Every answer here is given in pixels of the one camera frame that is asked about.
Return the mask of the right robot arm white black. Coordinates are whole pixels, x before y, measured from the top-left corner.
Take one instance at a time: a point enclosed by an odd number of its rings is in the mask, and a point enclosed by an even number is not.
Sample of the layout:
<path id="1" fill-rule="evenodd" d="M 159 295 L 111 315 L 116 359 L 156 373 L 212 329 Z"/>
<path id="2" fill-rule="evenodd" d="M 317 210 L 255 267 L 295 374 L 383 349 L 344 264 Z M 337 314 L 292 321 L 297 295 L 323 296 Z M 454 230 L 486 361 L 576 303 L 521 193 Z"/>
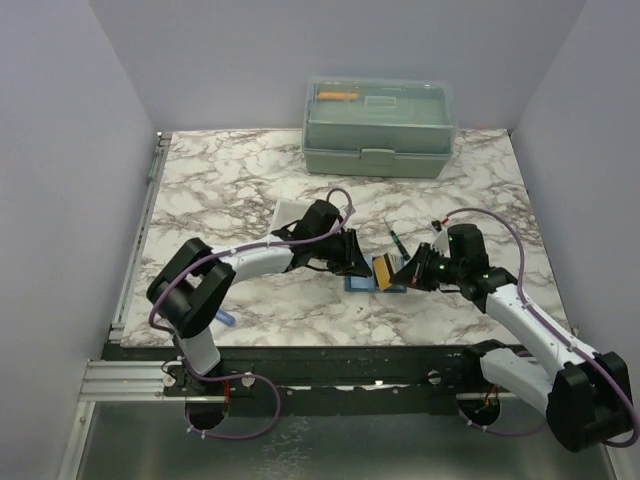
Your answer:
<path id="1" fill-rule="evenodd" d="M 634 445 L 639 416 L 624 360 L 614 352 L 598 352 L 540 310 L 519 279 L 491 265 L 477 226 L 454 225 L 443 234 L 448 252 L 420 244 L 392 282 L 422 291 L 457 287 L 531 356 L 520 357 L 497 341 L 482 342 L 471 348 L 460 367 L 462 384 L 474 392 L 495 384 L 517 395 L 544 415 L 556 440 L 571 452 L 598 443 Z"/>

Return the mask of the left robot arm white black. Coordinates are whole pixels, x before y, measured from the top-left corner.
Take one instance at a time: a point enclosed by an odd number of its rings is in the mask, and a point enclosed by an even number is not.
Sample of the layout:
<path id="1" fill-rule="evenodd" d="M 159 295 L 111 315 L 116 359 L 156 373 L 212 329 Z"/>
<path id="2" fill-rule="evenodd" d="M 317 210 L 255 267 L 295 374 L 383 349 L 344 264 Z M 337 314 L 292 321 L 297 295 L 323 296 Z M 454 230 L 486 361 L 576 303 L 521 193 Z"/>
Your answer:
<path id="1" fill-rule="evenodd" d="M 186 241 L 149 285 L 149 324 L 170 334 L 186 361 L 187 382 L 201 395 L 222 380 L 221 354 L 210 324 L 230 288 L 264 275 L 307 268 L 318 260 L 335 276 L 369 278 L 349 216 L 327 200 L 314 201 L 302 218 L 254 243 L 216 250 L 200 238 Z"/>

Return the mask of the black stripe grey card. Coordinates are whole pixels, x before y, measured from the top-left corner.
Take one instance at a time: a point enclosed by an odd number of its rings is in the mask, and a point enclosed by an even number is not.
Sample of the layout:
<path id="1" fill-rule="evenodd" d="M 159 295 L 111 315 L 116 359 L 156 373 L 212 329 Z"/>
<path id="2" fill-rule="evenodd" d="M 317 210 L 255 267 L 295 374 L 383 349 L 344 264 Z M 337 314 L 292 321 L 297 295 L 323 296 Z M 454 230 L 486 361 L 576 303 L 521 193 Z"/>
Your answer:
<path id="1" fill-rule="evenodd" d="M 402 256 L 392 255 L 391 264 L 393 267 L 393 271 L 397 272 L 404 268 L 404 266 L 407 264 L 407 261 Z"/>

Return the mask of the blue leather card holder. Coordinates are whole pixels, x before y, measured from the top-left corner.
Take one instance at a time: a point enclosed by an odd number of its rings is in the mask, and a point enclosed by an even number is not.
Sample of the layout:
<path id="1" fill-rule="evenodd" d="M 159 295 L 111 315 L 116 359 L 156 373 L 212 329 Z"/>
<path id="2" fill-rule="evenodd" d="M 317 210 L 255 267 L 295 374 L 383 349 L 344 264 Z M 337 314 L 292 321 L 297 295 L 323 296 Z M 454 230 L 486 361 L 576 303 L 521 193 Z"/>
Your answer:
<path id="1" fill-rule="evenodd" d="M 376 255 L 366 255 L 365 261 L 372 271 L 370 277 L 347 276 L 344 282 L 344 290 L 350 293 L 406 293 L 406 286 L 391 285 L 386 289 L 379 286 L 378 279 L 374 268 L 374 260 Z"/>

